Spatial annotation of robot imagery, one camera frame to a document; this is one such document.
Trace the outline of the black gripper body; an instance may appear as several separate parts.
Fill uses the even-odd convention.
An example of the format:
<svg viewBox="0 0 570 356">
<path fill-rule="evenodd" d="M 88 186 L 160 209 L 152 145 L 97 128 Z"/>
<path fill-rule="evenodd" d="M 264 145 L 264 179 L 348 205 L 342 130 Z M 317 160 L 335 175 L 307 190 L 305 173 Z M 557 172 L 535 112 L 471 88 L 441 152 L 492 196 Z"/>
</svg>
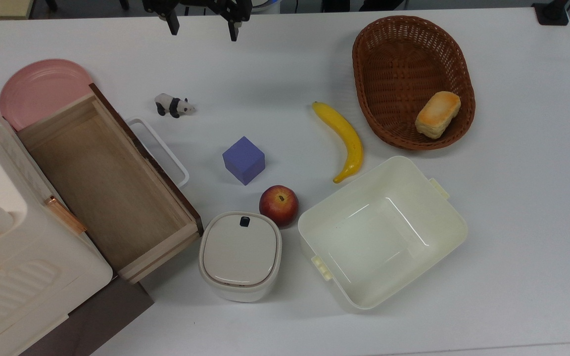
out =
<svg viewBox="0 0 570 356">
<path fill-rule="evenodd" d="M 169 22 L 176 18 L 176 7 L 205 7 L 214 14 L 222 16 L 227 22 L 246 22 L 251 16 L 250 0 L 143 0 L 144 10 L 155 13 Z"/>
</svg>

